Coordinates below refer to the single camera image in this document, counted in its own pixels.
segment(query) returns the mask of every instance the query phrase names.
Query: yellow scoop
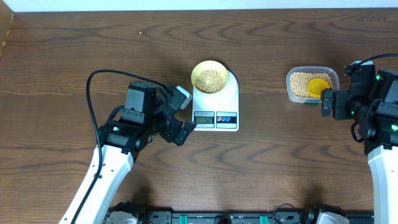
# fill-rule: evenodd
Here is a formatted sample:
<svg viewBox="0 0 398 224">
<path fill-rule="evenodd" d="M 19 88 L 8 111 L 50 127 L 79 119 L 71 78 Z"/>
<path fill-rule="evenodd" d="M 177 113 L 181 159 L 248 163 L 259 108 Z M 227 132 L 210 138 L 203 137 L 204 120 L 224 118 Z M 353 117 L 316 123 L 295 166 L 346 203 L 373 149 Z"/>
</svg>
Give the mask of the yellow scoop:
<svg viewBox="0 0 398 224">
<path fill-rule="evenodd" d="M 321 98 L 321 92 L 324 89 L 330 88 L 328 82 L 321 78 L 313 78 L 308 82 L 307 91 L 312 98 Z"/>
</svg>

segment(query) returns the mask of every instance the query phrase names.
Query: kitchen scale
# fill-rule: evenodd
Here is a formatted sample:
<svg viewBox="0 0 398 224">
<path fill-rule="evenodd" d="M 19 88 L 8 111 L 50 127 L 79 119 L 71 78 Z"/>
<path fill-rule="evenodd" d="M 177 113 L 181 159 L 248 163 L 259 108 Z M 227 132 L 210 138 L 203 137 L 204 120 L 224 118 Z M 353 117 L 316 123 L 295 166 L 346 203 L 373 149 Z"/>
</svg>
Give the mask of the kitchen scale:
<svg viewBox="0 0 398 224">
<path fill-rule="evenodd" d="M 217 93 L 203 93 L 195 88 L 195 73 L 204 70 L 209 63 L 212 69 L 224 69 L 228 81 Z M 197 123 L 195 131 L 237 131 L 239 129 L 239 86 L 235 76 L 222 64 L 214 61 L 202 62 L 192 72 L 193 107 L 192 121 Z"/>
</svg>

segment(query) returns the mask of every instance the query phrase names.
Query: brown wood surface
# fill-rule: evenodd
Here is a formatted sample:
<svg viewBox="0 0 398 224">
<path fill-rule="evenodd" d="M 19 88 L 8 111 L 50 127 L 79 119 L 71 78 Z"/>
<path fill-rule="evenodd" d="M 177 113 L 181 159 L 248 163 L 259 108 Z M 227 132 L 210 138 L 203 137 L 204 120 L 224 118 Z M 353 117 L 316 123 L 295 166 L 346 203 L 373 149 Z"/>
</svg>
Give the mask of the brown wood surface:
<svg viewBox="0 0 398 224">
<path fill-rule="evenodd" d="M 291 103 L 297 66 L 334 69 L 398 51 L 397 9 L 18 13 L 0 60 L 0 223 L 55 223 L 91 161 L 88 75 L 133 72 L 192 90 L 193 67 L 224 61 L 239 82 L 240 129 L 162 138 L 139 155 L 113 204 L 175 210 L 272 210 L 312 202 L 372 210 L 373 186 L 352 121 Z M 376 62 L 398 69 L 397 60 Z M 124 103 L 131 79 L 98 75 L 98 123 Z M 178 114 L 190 119 L 191 108 Z"/>
</svg>

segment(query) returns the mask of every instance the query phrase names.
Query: green tape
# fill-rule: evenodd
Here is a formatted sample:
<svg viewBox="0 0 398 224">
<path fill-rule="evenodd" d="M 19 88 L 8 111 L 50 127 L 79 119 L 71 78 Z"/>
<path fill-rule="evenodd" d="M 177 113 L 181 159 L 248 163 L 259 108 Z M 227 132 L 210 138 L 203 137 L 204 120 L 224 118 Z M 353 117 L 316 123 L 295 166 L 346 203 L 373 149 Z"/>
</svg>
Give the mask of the green tape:
<svg viewBox="0 0 398 224">
<path fill-rule="evenodd" d="M 188 224 L 188 216 L 180 215 L 180 224 Z"/>
<path fill-rule="evenodd" d="M 268 224 L 268 217 L 260 216 L 260 224 Z"/>
</svg>

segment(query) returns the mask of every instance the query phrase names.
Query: white digital scale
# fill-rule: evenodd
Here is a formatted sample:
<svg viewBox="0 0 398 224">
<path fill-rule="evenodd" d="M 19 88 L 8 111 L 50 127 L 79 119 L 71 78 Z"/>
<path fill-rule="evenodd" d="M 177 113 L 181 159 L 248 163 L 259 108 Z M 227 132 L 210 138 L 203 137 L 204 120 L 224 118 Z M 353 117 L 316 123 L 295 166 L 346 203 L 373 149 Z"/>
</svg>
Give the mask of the white digital scale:
<svg viewBox="0 0 398 224">
<path fill-rule="evenodd" d="M 239 129 L 239 87 L 228 71 L 225 87 L 217 93 L 202 93 L 193 87 L 192 121 L 195 131 L 237 131 Z"/>
</svg>

